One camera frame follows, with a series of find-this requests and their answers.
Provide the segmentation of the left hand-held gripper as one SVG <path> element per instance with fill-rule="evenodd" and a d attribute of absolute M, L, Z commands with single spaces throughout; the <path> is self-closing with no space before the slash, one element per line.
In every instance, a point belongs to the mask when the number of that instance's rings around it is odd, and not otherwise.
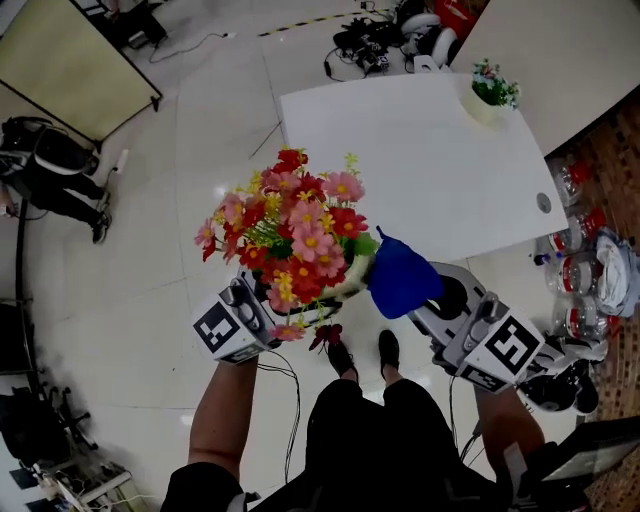
<path fill-rule="evenodd" d="M 196 310 L 192 329 L 216 362 L 241 364 L 275 350 L 281 345 L 270 333 L 275 323 L 319 327 L 342 309 L 335 298 L 315 300 L 288 313 L 273 311 L 273 321 L 260 302 L 268 300 L 271 289 L 263 277 L 260 270 L 242 268 L 242 277 L 234 277 Z"/>

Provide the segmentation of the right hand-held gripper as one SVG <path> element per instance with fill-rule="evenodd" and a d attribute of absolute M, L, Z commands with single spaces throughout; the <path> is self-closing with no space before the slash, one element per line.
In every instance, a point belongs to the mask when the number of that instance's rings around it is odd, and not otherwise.
<path fill-rule="evenodd" d="M 408 317 L 430 338 L 434 362 L 492 394 L 516 385 L 544 345 L 543 336 L 520 310 L 507 307 L 495 293 L 486 293 L 467 268 L 431 265 L 443 292 Z"/>

